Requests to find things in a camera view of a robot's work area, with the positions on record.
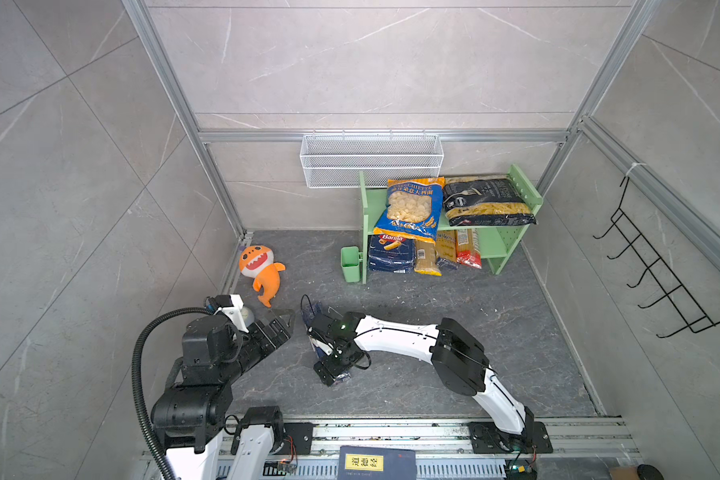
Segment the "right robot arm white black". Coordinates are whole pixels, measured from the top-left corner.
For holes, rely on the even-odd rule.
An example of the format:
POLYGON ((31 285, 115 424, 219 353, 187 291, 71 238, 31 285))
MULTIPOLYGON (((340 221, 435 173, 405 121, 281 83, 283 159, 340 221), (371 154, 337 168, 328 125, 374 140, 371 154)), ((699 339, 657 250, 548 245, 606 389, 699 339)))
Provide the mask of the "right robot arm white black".
POLYGON ((317 356, 313 366, 321 382, 333 386, 354 368, 368 369, 373 351, 393 353, 431 365, 443 385, 472 398, 493 422, 491 436, 507 452, 534 447, 535 418, 499 380, 484 346, 459 322, 413 325, 360 312, 342 317, 326 313, 307 295, 300 300, 302 320, 317 356))

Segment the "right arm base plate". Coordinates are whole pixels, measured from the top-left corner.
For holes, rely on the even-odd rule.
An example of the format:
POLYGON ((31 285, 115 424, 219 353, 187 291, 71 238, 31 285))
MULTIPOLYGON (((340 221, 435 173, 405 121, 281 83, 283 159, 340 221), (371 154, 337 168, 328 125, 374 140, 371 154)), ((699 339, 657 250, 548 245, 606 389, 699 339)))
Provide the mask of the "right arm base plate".
POLYGON ((470 422, 467 428, 475 454, 549 454, 554 451, 542 422, 534 422, 522 434, 503 432, 493 422, 470 422))

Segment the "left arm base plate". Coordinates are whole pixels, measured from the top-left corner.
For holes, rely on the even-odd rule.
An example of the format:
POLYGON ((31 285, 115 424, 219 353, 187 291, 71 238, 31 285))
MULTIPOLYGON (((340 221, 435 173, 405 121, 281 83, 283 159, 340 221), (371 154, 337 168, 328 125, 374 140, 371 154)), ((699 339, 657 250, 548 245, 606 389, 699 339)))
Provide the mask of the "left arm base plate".
POLYGON ((311 452, 313 432, 316 425, 309 422, 286 422, 281 430, 273 429, 265 424, 251 424, 239 427, 233 435, 230 454, 236 455, 244 444, 244 436, 264 433, 265 438, 272 438, 270 455, 287 455, 295 453, 298 456, 308 455, 311 452))

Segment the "blue orecchiette pasta bag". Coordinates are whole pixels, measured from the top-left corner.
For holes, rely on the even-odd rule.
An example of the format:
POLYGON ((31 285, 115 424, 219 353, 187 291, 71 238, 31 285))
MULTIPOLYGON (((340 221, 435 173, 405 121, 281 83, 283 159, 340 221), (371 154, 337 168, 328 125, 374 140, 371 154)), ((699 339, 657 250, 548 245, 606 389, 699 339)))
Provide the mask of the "blue orecchiette pasta bag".
POLYGON ((373 234, 434 244, 444 187, 444 177, 389 180, 386 208, 376 222, 373 234))

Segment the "blue Barilla rigatoni box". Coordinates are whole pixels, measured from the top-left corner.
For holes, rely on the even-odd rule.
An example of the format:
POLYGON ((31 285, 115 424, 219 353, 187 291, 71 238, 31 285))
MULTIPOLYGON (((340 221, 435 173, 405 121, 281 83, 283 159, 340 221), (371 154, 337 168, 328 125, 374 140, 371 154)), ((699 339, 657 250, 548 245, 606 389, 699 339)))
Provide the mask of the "blue Barilla rigatoni box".
POLYGON ((387 234, 371 235, 368 244, 368 268, 372 271, 405 274, 415 265, 415 242, 387 234))

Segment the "yellow spaghetti bag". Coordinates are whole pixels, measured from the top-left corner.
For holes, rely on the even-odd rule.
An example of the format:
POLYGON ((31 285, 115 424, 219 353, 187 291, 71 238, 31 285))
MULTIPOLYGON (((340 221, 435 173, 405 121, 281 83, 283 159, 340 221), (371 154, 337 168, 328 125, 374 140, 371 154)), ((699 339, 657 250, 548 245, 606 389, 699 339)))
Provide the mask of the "yellow spaghetti bag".
POLYGON ((434 243, 416 240, 416 259, 414 272, 422 275, 441 276, 442 272, 437 264, 437 251, 434 243))

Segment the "red pasta packet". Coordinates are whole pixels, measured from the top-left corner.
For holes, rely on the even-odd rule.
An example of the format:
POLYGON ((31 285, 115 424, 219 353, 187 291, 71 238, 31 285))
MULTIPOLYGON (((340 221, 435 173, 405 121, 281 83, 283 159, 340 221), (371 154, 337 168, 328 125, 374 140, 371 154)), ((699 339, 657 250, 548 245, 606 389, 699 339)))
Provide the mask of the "red pasta packet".
POLYGON ((456 230, 456 259, 461 265, 482 268, 479 238, 476 229, 456 230))

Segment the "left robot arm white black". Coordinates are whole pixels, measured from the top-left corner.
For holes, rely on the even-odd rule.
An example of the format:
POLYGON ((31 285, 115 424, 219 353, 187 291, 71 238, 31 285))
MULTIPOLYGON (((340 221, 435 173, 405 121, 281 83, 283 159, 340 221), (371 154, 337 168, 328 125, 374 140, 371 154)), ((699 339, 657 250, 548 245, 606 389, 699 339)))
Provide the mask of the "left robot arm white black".
POLYGON ((275 309, 263 322, 242 314, 238 295, 208 297, 202 307, 184 307, 150 321, 138 335, 131 360, 131 386, 140 431, 163 479, 178 477, 167 451, 190 448, 203 454, 226 427, 233 384, 283 346, 293 334, 294 312, 275 309), (163 394, 148 408, 142 357, 150 334, 181 316, 195 317, 182 337, 163 394))

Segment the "dark blue spaghetti bag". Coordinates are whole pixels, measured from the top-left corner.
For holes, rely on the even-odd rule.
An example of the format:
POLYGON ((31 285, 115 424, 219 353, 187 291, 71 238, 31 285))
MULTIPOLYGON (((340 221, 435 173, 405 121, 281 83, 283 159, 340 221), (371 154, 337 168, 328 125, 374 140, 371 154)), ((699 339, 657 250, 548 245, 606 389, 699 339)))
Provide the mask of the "dark blue spaghetti bag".
POLYGON ((439 230, 436 237, 437 265, 440 269, 458 268, 456 234, 453 230, 439 230))

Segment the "blue Barilla spaghetti box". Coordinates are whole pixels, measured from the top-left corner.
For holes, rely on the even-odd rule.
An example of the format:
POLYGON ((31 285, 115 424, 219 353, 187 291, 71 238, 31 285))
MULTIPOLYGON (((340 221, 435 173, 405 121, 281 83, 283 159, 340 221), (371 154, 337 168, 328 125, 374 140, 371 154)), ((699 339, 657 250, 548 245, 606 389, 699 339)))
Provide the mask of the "blue Barilla spaghetti box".
POLYGON ((310 344, 317 357, 317 363, 314 365, 315 371, 320 377, 321 381, 328 387, 339 385, 351 379, 349 372, 342 372, 332 377, 325 368, 322 367, 322 361, 328 354, 328 345, 322 340, 316 339, 312 336, 312 322, 317 314, 323 312, 323 306, 321 302, 309 304, 302 310, 302 319, 305 323, 305 327, 309 336, 310 344))

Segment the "dark penne pasta bag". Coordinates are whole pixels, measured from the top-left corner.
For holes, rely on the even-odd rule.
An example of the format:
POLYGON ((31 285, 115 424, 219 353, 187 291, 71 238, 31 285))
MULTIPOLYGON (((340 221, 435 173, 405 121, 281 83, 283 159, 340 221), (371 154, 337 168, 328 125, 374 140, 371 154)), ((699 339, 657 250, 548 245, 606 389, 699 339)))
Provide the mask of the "dark penne pasta bag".
POLYGON ((443 211, 452 227, 519 227, 535 215, 506 175, 447 177, 443 211))

